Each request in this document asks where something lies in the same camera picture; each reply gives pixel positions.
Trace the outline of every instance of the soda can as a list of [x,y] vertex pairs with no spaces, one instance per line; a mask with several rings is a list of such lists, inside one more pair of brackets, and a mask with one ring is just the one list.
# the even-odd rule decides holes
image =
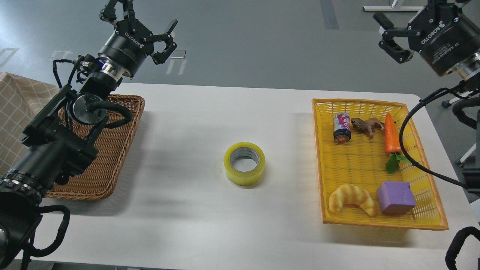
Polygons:
[[350,140],[352,132],[350,129],[350,116],[346,113],[337,113],[333,118],[333,139],[338,143],[346,143]]

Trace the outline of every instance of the robotiq logo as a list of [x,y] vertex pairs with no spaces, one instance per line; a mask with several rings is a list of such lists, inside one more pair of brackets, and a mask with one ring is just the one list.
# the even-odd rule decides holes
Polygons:
[[424,39],[421,41],[421,43],[422,43],[422,44],[427,43],[427,41],[429,41],[430,38],[432,38],[435,34],[437,34],[437,33],[438,33],[442,28],[444,28],[444,27],[445,27],[444,22],[443,22],[443,21],[440,21],[440,22],[438,23],[438,26],[437,26],[430,34],[428,34],[428,36],[427,36],[426,38],[424,38]]
[[143,48],[144,45],[143,44],[140,44],[140,42],[138,42],[135,38],[133,38],[132,36],[130,36],[130,34],[128,32],[125,32],[125,36],[128,37],[131,41],[133,41],[135,44],[137,44],[137,46],[139,46],[140,48]]

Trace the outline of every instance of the toy carrot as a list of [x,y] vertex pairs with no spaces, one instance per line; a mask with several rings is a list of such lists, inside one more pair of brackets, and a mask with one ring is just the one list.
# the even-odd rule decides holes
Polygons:
[[402,155],[402,148],[400,147],[400,139],[396,131],[395,122],[390,113],[387,113],[385,118],[385,153],[388,154],[389,159],[385,164],[387,173],[392,174],[399,169],[399,162],[410,162]]

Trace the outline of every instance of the yellow plastic basket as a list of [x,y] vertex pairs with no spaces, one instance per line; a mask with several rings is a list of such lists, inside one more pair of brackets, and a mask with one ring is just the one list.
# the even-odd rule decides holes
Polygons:
[[[343,144],[334,141],[333,117],[337,113],[348,113],[351,118],[358,117],[364,120],[376,117],[382,122],[385,121],[386,114],[390,113],[396,122],[397,130],[400,130],[408,114],[405,104],[363,99],[313,99],[312,104],[320,210],[324,223],[448,230],[440,195],[430,174],[405,162],[400,162],[399,172],[388,174],[385,171],[388,155],[385,153],[383,131],[376,129],[374,137],[370,139],[365,134],[352,129],[350,141]],[[405,128],[403,142],[408,153],[428,168],[425,153],[412,120]],[[406,215],[382,214],[377,189],[384,181],[410,182],[416,207]],[[338,214],[330,212],[328,199],[343,184],[353,184],[367,190],[377,204],[377,215],[370,217],[354,205],[344,206]]]

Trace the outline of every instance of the basket rim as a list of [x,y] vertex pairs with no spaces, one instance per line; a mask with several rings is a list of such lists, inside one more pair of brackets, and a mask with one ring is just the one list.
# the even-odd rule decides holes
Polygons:
[[[393,224],[393,223],[383,223],[383,222],[357,222],[357,221],[346,221],[340,220],[335,218],[329,218],[326,215],[327,206],[325,205],[325,200],[323,199],[323,180],[322,180],[322,167],[321,167],[321,151],[319,148],[319,137],[318,137],[318,116],[317,116],[317,105],[323,103],[369,103],[369,104],[377,104],[377,105],[386,105],[392,107],[398,107],[400,110],[403,110],[405,114],[408,114],[407,105],[400,102],[394,101],[384,101],[384,100],[373,100],[373,99],[356,99],[356,98],[313,98],[312,99],[312,111],[313,111],[313,125],[315,131],[315,148],[316,148],[316,156],[317,156],[317,176],[318,176],[318,183],[319,183],[319,199],[320,199],[320,213],[322,216],[323,223],[332,223],[332,224],[348,224],[348,225],[360,225],[360,226],[377,226],[377,227],[388,227],[388,228],[405,228],[405,229],[421,229],[421,230],[448,230],[448,221],[446,218],[445,210],[443,208],[442,200],[440,198],[440,194],[437,189],[437,185],[433,176],[429,173],[426,174],[431,189],[433,193],[433,197],[435,199],[435,206],[437,207],[439,216],[440,216],[440,224],[423,224],[419,223],[417,225],[413,224]],[[421,157],[421,161],[423,166],[429,169],[429,165],[426,159],[425,151],[421,144],[420,137],[418,135],[417,129],[413,120],[410,119],[408,124],[412,129],[412,134],[414,136],[416,142],[416,148]]]

